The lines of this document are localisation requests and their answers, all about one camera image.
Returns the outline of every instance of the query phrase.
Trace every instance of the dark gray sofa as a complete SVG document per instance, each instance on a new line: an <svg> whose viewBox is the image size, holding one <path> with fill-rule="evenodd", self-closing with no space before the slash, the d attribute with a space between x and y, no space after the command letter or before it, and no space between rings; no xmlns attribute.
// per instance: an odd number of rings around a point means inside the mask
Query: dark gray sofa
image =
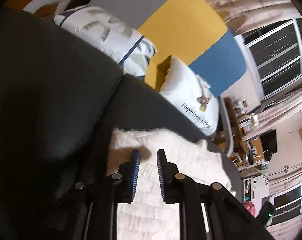
<svg viewBox="0 0 302 240"><path fill-rule="evenodd" d="M46 212L76 182L103 178L114 128L167 128L219 151L156 91L123 75L94 47L50 21L1 9L0 239L62 239L65 224L51 227ZM222 159L241 201L240 175Z"/></svg>

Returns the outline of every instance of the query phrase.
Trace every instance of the curtain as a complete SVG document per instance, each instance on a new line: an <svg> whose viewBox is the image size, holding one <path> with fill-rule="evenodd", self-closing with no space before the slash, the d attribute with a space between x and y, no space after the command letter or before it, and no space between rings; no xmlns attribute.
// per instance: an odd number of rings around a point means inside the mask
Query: curtain
<svg viewBox="0 0 302 240"><path fill-rule="evenodd" d="M249 140L261 133L264 133L274 127L276 124L291 117L302 109L302 88L284 95L281 102L271 108L257 114L259 124L251 131L248 131L243 140Z"/></svg>
<svg viewBox="0 0 302 240"><path fill-rule="evenodd" d="M285 222L267 227L275 240L293 240L302 228L302 214Z"/></svg>
<svg viewBox="0 0 302 240"><path fill-rule="evenodd" d="M206 0L234 36L294 18L301 18L290 0Z"/></svg>

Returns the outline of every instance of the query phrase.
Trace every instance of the white fluffy rug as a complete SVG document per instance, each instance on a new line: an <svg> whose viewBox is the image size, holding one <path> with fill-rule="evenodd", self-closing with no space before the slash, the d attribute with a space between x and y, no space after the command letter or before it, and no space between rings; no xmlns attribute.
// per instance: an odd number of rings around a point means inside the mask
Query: white fluffy rug
<svg viewBox="0 0 302 240"><path fill-rule="evenodd" d="M157 151L164 149L168 162L196 182L231 182L222 168L220 153L207 150L205 140L193 144L168 130L114 130L109 147L107 175L130 159L132 149L141 153L136 196L131 204L118 204L118 240L179 240L179 206L165 204L161 197Z"/></svg>

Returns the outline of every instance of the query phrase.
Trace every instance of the white pillow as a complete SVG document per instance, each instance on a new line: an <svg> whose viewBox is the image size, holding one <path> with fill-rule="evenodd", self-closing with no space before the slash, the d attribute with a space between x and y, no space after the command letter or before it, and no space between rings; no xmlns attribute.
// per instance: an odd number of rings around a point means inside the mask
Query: white pillow
<svg viewBox="0 0 302 240"><path fill-rule="evenodd" d="M205 135L210 136L217 128L219 103L209 88L210 85L206 81L181 60L172 56L160 94Z"/></svg>
<svg viewBox="0 0 302 240"><path fill-rule="evenodd" d="M99 6L76 7L55 15L54 22L107 54L133 76L145 76L156 53L151 41Z"/></svg>

